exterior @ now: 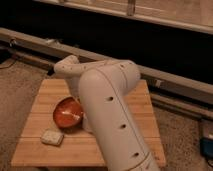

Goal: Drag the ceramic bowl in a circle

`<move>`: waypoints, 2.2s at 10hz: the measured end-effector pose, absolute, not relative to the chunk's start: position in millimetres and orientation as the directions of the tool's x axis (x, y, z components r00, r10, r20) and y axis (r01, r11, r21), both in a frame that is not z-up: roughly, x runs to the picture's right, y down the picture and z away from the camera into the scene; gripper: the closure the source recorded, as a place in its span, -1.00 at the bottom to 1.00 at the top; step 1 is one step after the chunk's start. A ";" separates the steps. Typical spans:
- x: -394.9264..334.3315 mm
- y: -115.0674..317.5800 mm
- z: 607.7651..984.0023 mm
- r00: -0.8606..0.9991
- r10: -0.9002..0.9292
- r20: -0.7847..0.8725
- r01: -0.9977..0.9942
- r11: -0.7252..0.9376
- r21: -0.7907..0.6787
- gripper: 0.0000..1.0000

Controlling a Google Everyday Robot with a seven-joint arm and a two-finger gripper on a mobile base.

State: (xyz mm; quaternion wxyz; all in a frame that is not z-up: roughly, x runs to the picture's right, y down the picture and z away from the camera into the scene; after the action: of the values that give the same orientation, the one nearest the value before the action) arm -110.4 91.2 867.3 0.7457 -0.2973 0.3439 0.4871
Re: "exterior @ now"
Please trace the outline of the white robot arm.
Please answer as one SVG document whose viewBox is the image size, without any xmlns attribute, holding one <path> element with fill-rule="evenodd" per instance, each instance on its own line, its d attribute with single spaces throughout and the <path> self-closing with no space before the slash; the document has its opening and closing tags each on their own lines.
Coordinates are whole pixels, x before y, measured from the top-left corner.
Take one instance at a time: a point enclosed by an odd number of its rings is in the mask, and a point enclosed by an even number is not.
<svg viewBox="0 0 213 171">
<path fill-rule="evenodd" d="M 70 55 L 57 62 L 54 71 L 78 92 L 109 171 L 160 171 L 124 100 L 140 81 L 133 61 L 81 63 Z"/>
</svg>

